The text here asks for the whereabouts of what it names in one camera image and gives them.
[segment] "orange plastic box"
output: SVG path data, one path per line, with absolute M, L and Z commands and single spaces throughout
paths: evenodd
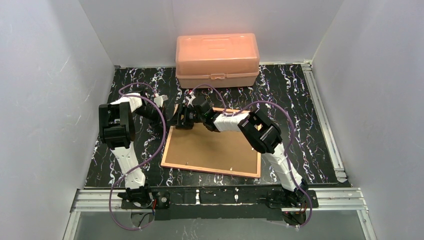
M 259 75 L 259 52 L 253 33 L 179 36 L 175 62 L 176 77 L 183 89 L 200 84 L 215 88 L 252 86 Z

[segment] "black table surface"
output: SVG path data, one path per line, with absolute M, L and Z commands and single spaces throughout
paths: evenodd
M 260 73 L 251 87 L 219 88 L 227 107 L 240 109 L 248 103 L 266 100 L 283 107 L 295 125 L 295 140 L 288 154 L 297 172 L 310 184 L 337 183 L 336 174 L 325 143 L 324 135 L 315 112 L 314 104 L 308 90 L 305 76 L 299 64 L 276 64 L 259 66 Z M 187 89 L 181 89 L 175 77 L 174 67 L 162 68 L 120 68 L 110 89 L 108 103 L 119 99 L 118 90 L 123 86 L 144 82 L 152 85 L 160 95 L 167 95 L 167 117 L 174 112 L 174 104 L 182 103 Z M 139 91 L 135 85 L 125 93 Z M 211 89 L 196 90 L 197 95 L 204 95 L 214 107 L 222 108 L 216 93 Z M 266 111 L 282 132 L 283 144 L 289 142 L 289 125 L 285 116 L 266 104 L 260 109 Z M 162 132 L 153 128 L 149 121 L 134 115 L 136 137 L 135 153 L 139 163 L 153 154 L 161 143 Z M 271 164 L 261 160 L 261 177 L 248 178 L 214 173 L 188 171 L 161 167 L 162 154 L 158 154 L 150 163 L 142 167 L 151 186 L 222 186 L 222 185 L 267 185 L 278 184 Z M 97 139 L 93 151 L 85 187 L 107 188 L 122 175 L 118 161 L 106 144 Z

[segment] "brown board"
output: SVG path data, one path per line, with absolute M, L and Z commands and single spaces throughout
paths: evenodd
M 190 130 L 171 126 L 160 165 L 249 178 L 261 176 L 261 154 L 251 147 L 243 133 L 213 132 L 202 123 L 195 123 Z

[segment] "cable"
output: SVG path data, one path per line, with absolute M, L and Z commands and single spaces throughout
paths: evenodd
M 137 83 L 132 83 L 132 84 L 129 84 L 129 85 L 126 85 L 126 86 L 124 86 L 123 88 L 121 88 L 121 89 L 125 89 L 125 88 L 127 88 L 128 86 L 131 86 L 131 85 L 135 85 L 135 84 L 137 84 Z M 122 95 L 122 96 L 125 96 L 125 97 L 135 97 L 135 98 L 140 98 L 140 99 L 142 99 L 142 100 L 145 100 L 147 103 L 149 103 L 149 104 L 151 104 L 155 109 L 156 109 L 156 111 L 159 113 L 159 116 L 160 116 L 160 120 L 162 121 L 162 126 L 163 126 L 163 135 L 162 135 L 162 141 L 160 142 L 160 145 L 159 145 L 159 147 L 157 148 L 157 150 L 156 150 L 156 152 L 154 152 L 153 153 L 153 155 L 151 156 L 151 157 L 149 157 L 147 160 L 145 160 L 144 162 L 142 162 L 142 163 L 140 163 L 139 165 L 137 165 L 137 166 L 135 166 L 135 167 L 133 167 L 133 168 L 131 168 L 130 170 L 128 170 L 123 176 L 121 176 L 113 185 L 112 185 L 112 187 L 110 188 L 110 193 L 109 193 L 109 213 L 110 213 L 110 215 L 112 216 L 112 219 L 113 219 L 113 221 L 116 223 L 116 225 L 118 225 L 119 227 L 121 227 L 121 228 L 123 228 L 123 229 L 125 229 L 125 230 L 129 230 L 129 231 L 138 231 L 138 230 L 140 230 L 140 228 L 139 227 L 136 227 L 136 228 L 129 228 L 129 227 L 126 227 L 126 226 L 124 226 L 124 225 L 122 225 L 122 224 L 120 224 L 119 222 L 118 222 L 118 220 L 115 218 L 115 215 L 113 214 L 113 212 L 112 212 L 112 192 L 114 191 L 114 188 L 116 187 L 116 186 L 118 186 L 119 185 L 119 183 L 121 183 L 124 179 L 125 179 L 125 176 L 127 176 L 128 174 L 130 174 L 132 171 L 134 171 L 134 170 L 136 170 L 136 169 L 138 169 L 138 168 L 141 168 L 142 166 L 144 166 L 145 164 L 147 164 L 148 162 L 150 162 L 154 157 L 156 157 L 156 155 L 160 152 L 160 151 L 162 151 L 162 147 L 164 146 L 164 144 L 165 144 L 165 139 L 166 139 L 166 136 L 167 136 L 167 126 L 166 126 L 166 121 L 165 121 L 165 118 L 164 118 L 164 115 L 162 114 L 162 112 L 161 112 L 161 110 L 159 109 L 159 107 L 153 102 L 153 101 L 151 101 L 150 99 L 148 99 L 147 97 L 144 97 L 144 96 L 139 96 L 139 95 L 131 95 L 131 94 L 125 94 L 125 95 Z
M 299 225 L 299 227 L 303 227 L 303 226 L 305 226 L 309 222 L 309 220 L 311 220 L 311 217 L 312 217 L 312 200 L 309 197 L 308 193 L 305 190 L 303 190 L 299 186 L 299 184 L 296 182 L 295 175 L 292 172 L 292 163 L 290 162 L 289 156 L 287 155 L 287 151 L 289 150 L 290 146 L 293 144 L 293 137 L 295 135 L 295 125 L 293 124 L 293 121 L 290 118 L 289 114 L 281 106 L 279 106 L 278 104 L 273 103 L 271 101 L 263 101 L 263 100 L 254 101 L 252 103 L 249 103 L 245 107 L 243 107 L 238 112 L 234 113 L 233 116 L 235 116 L 237 114 L 240 114 L 241 112 L 245 111 L 246 109 L 250 108 L 252 105 L 255 105 L 255 104 L 269 104 L 269 105 L 272 105 L 272 106 L 276 107 L 277 109 L 279 109 L 285 115 L 285 117 L 288 120 L 288 124 L 290 126 L 290 136 L 289 136 L 290 140 L 288 142 L 288 145 L 284 148 L 284 156 L 287 159 L 288 171 L 290 172 L 290 176 L 291 176 L 291 179 L 293 180 L 294 185 L 296 186 L 296 188 L 298 190 L 300 190 L 306 196 L 307 202 L 309 203 L 309 216 L 307 217 L 306 221 L 303 224 L 300 224 Z
M 126 88 L 128 88 L 130 86 L 133 86 L 133 85 L 144 85 L 144 86 L 147 86 L 148 88 L 150 88 L 153 91 L 154 94 L 156 93 L 156 90 L 151 85 L 149 85 L 147 83 L 144 83 L 144 82 L 135 82 L 135 83 L 130 83 L 128 85 L 125 85 L 125 86 L 121 87 L 119 89 L 119 91 L 118 91 L 119 92 L 119 95 L 121 95 L 121 96 L 124 95 L 124 89 L 126 89 Z
M 153 203 L 153 200 L 150 201 L 150 203 L 147 206 L 140 206 L 141 209 L 146 209 L 148 207 L 150 207 Z
M 156 199 L 154 200 L 153 207 L 151 208 L 151 213 L 153 214 L 153 216 L 155 215 L 155 208 L 156 208 Z
M 302 211 L 302 213 L 305 213 L 306 209 L 308 209 L 308 203 L 307 202 L 305 202 L 305 209 Z
M 141 221 L 140 221 L 140 223 L 138 224 L 137 228 L 140 228 L 140 226 L 141 226 L 141 224 L 142 224 L 143 220 L 145 219 L 145 217 L 146 217 L 146 216 L 148 216 L 148 215 L 150 215 L 150 214 L 151 214 L 151 213 L 150 213 L 150 212 L 148 212 L 148 213 L 146 213 L 146 214 L 144 214 L 144 215 L 143 215 L 143 217 L 141 218 Z M 143 229 L 143 228 L 147 227 L 147 226 L 148 226 L 148 224 L 150 224 L 151 222 L 153 222 L 153 220 L 152 220 L 152 221 L 150 221 L 150 222 L 148 222 L 146 225 L 142 226 L 141 228 Z
M 222 102 L 222 105 L 224 106 L 224 110 L 222 110 L 222 113 L 225 113 L 226 112 L 226 110 L 227 110 L 227 105 L 225 104 L 225 102 L 224 102 L 224 98 L 223 98 L 223 96 L 221 95 L 221 93 L 215 88 L 215 87 L 213 87 L 213 86 L 211 86 L 211 85 L 209 85 L 209 84 L 200 84 L 200 85 L 197 85 L 197 86 L 195 86 L 191 91 L 192 92 L 194 92 L 198 87 L 201 87 L 201 86 L 208 86 L 209 88 L 211 88 L 212 90 L 214 90 L 215 91 L 215 93 L 218 95 L 218 97 L 221 99 L 221 102 Z

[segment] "white enclosure wall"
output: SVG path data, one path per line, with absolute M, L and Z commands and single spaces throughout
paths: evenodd
M 2 1 L 1 239 L 62 239 L 113 72 L 78 0 Z
M 261 62 L 312 59 L 343 0 L 79 0 L 114 65 L 175 66 L 181 35 L 254 33 Z
M 423 239 L 424 1 L 347 0 L 313 71 L 379 239 Z

